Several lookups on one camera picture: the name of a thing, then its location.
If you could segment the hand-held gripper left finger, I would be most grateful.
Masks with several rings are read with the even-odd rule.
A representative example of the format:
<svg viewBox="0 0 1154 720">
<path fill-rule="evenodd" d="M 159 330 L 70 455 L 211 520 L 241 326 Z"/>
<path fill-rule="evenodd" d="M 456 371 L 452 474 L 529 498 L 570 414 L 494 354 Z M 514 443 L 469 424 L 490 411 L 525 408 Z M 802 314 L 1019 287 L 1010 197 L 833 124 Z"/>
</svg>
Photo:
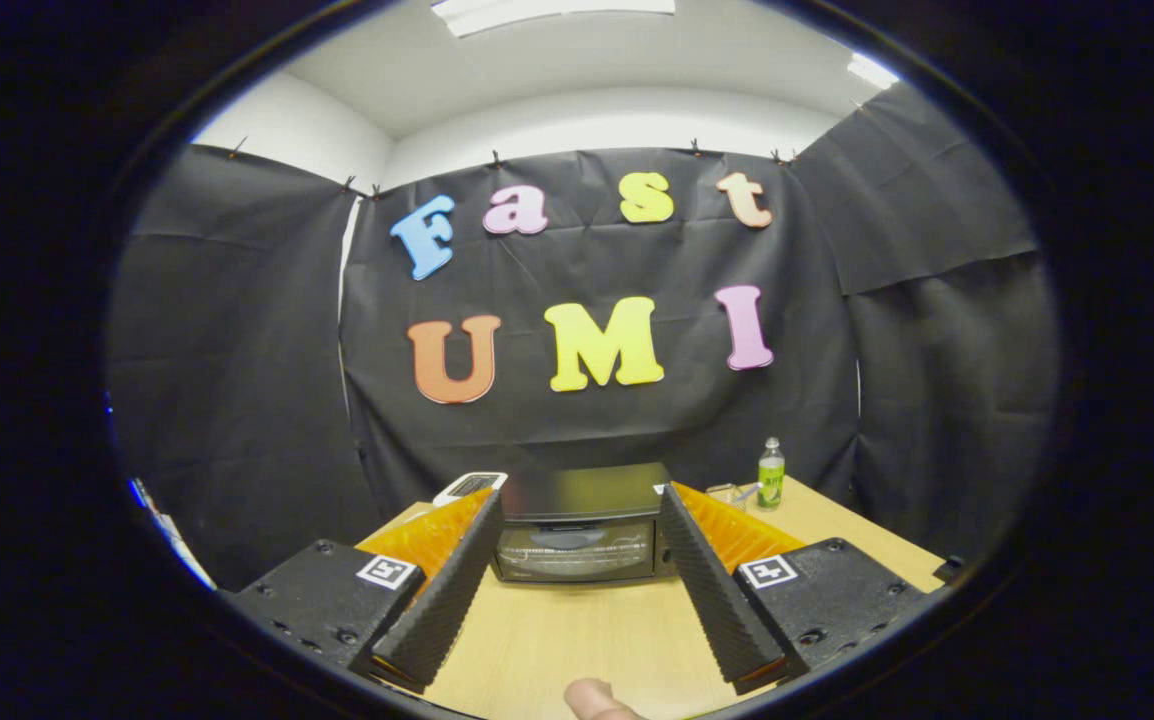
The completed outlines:
<svg viewBox="0 0 1154 720">
<path fill-rule="evenodd" d="M 422 693 L 434 683 L 504 516 L 482 488 L 357 546 L 330 539 L 222 597 L 312 659 Z"/>
</svg>

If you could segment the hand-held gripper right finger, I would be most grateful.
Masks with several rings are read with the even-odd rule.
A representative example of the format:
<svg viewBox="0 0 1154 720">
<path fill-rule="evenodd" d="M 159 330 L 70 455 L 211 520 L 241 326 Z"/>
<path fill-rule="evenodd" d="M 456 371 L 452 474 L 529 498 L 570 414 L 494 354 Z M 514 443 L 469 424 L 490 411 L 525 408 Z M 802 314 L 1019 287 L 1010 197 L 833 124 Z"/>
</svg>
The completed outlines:
<svg viewBox="0 0 1154 720">
<path fill-rule="evenodd" d="M 745 511 L 664 483 L 659 518 L 724 682 L 760 691 L 832 670 L 938 597 L 947 561 L 787 480 Z"/>
</svg>

